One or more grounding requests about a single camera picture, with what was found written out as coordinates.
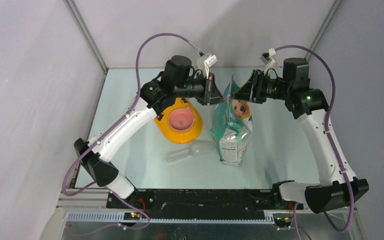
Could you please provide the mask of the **green white pet food bag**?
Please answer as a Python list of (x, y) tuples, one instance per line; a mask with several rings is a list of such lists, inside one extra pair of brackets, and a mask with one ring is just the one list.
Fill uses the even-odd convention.
[(240, 87), (232, 77), (223, 95), (225, 103), (213, 112), (210, 134), (222, 163), (240, 166), (253, 136), (253, 119), (249, 104), (233, 98)]

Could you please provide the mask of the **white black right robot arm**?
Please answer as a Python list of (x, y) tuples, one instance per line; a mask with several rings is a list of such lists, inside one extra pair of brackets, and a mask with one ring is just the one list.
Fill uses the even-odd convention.
[(328, 113), (330, 107), (320, 89), (310, 87), (309, 63), (291, 57), (283, 62), (281, 77), (255, 69), (233, 99), (262, 104), (267, 99), (282, 100), (298, 122), (310, 145), (319, 183), (280, 181), (272, 186), (271, 204), (284, 209), (290, 202), (307, 205), (315, 213), (349, 207), (368, 190), (366, 179), (359, 179), (346, 160)]

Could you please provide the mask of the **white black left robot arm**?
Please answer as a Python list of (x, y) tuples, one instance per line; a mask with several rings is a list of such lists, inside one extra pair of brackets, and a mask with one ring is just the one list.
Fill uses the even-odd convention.
[(211, 53), (197, 59), (194, 68), (189, 58), (175, 55), (154, 79), (141, 85), (132, 105), (100, 133), (74, 143), (80, 164), (95, 184), (118, 196), (125, 208), (138, 202), (135, 186), (111, 163), (119, 148), (141, 127), (175, 104), (177, 98), (195, 98), (203, 106), (226, 102), (210, 72), (218, 61)]

